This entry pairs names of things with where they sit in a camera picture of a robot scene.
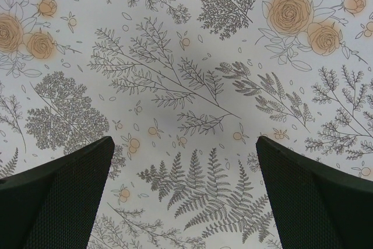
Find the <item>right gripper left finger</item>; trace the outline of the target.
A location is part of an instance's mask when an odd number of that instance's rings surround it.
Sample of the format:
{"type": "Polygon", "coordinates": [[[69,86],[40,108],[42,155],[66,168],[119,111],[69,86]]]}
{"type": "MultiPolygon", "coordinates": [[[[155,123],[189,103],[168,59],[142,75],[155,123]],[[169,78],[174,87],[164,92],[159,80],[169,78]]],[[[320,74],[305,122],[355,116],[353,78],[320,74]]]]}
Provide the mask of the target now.
{"type": "Polygon", "coordinates": [[[86,248],[113,155],[105,136],[1,179],[1,248],[86,248]]]}

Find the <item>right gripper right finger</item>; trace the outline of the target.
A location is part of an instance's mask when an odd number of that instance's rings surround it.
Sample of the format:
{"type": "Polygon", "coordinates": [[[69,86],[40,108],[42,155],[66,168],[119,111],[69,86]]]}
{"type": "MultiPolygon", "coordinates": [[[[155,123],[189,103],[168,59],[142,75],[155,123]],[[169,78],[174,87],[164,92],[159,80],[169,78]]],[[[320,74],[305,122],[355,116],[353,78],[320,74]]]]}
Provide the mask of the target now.
{"type": "Polygon", "coordinates": [[[372,181],[265,136],[256,151],[283,248],[372,248],[372,181]]]}

